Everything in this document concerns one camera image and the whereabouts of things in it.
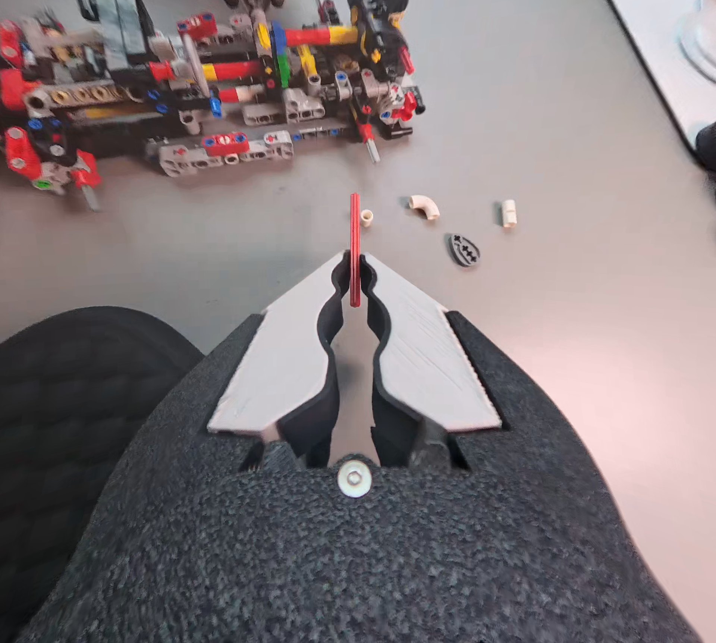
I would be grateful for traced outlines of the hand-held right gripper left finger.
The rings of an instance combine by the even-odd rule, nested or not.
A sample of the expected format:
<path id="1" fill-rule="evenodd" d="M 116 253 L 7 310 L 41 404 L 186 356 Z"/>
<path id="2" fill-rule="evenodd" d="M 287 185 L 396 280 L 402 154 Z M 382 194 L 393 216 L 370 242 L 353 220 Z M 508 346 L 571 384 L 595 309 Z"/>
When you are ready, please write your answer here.
<path id="1" fill-rule="evenodd" d="M 341 284 L 348 254 L 335 254 L 268 305 L 261 323 L 211 415 L 209 433 L 287 439 L 279 432 L 286 415 L 317 396 L 327 383 L 328 344 L 318 318 Z"/>

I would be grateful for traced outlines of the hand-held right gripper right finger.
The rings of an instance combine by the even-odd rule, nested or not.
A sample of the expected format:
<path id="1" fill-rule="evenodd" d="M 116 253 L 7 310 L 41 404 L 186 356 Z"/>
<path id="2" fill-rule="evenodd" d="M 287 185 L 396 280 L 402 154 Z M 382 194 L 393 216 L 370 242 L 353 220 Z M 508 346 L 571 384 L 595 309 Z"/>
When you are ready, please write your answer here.
<path id="1" fill-rule="evenodd" d="M 378 338 L 372 406 L 378 427 L 430 421 L 450 434 L 496 430 L 503 421 L 448 310 L 375 256 L 361 256 L 368 325 Z"/>

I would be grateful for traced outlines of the red toy axle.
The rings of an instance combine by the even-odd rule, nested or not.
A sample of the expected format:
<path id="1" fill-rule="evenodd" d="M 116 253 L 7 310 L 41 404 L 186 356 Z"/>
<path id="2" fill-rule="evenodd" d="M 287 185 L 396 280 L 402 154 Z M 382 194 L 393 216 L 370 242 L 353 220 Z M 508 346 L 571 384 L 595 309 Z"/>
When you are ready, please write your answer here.
<path id="1" fill-rule="evenodd" d="M 349 247 L 349 302 L 352 308 L 359 307 L 361 302 L 360 230 L 360 196 L 354 192 L 350 195 Z"/>

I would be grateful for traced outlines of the toy brick car chassis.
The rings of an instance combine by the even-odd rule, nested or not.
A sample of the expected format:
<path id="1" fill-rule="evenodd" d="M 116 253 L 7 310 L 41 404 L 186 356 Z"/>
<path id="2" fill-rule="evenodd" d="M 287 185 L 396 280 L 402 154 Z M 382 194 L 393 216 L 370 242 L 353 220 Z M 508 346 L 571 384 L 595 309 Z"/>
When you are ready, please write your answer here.
<path id="1" fill-rule="evenodd" d="M 407 137 L 425 111 L 396 12 L 332 0 L 288 29 L 266 11 L 203 11 L 158 31 L 143 0 L 77 0 L 87 28 L 45 12 L 1 21 L 1 158 L 42 192 L 76 189 L 94 212 L 97 161 L 143 157 L 168 177 L 290 160 L 294 145 L 346 137 L 377 163 L 374 130 Z"/>

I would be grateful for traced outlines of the grey desk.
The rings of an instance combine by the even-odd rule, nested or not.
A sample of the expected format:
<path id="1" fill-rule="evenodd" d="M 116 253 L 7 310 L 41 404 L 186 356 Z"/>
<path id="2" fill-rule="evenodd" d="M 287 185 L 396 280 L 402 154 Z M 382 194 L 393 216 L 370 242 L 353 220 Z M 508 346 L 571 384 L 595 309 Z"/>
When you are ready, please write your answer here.
<path id="1" fill-rule="evenodd" d="M 136 308 L 210 352 L 346 247 L 458 310 L 559 406 L 663 589 L 715 641 L 715 198 L 605 0 L 410 0 L 405 141 L 186 179 L 99 163 L 101 212 L 1 165 L 1 338 Z M 432 198 L 426 220 L 408 197 Z M 502 227 L 513 199 L 518 224 Z M 451 258 L 447 236 L 480 250 Z"/>

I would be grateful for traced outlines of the grey oval toy cam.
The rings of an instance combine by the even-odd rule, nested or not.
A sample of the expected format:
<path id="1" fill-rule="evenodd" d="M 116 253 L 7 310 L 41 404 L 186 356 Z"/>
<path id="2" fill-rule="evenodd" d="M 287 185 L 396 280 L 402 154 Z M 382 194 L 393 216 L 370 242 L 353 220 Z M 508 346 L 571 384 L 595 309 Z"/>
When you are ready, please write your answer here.
<path id="1" fill-rule="evenodd" d="M 479 264 L 480 250 L 469 238 L 459 233 L 450 233 L 446 242 L 452 260 L 460 267 L 470 269 Z"/>

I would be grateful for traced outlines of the white tray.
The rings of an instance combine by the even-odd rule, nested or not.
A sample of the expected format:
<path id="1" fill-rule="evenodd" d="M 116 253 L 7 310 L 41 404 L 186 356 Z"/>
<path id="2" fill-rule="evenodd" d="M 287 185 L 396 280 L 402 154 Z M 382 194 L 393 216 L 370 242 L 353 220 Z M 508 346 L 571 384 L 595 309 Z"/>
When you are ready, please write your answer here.
<path id="1" fill-rule="evenodd" d="M 715 0 L 608 1 L 696 158 L 697 133 L 715 121 Z"/>

